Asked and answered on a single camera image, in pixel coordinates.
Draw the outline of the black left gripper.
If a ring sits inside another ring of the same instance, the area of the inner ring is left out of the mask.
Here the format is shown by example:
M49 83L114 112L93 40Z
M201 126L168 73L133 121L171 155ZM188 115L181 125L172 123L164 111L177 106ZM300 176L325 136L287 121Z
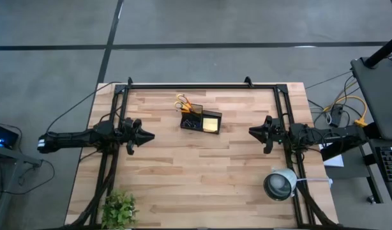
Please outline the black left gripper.
M155 134L147 132L141 127L142 121L140 119L126 118L122 125L122 137L120 143L128 143L133 141L138 147L152 141L155 138Z

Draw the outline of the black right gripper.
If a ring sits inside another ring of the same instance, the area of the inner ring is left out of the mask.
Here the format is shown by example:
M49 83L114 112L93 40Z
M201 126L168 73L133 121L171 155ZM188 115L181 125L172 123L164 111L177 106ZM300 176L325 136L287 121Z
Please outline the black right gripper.
M266 143L267 146L269 143L273 144L274 142L282 144L285 130L281 124L280 119L266 116L264 124L265 126L261 125L249 128L249 133L261 144Z

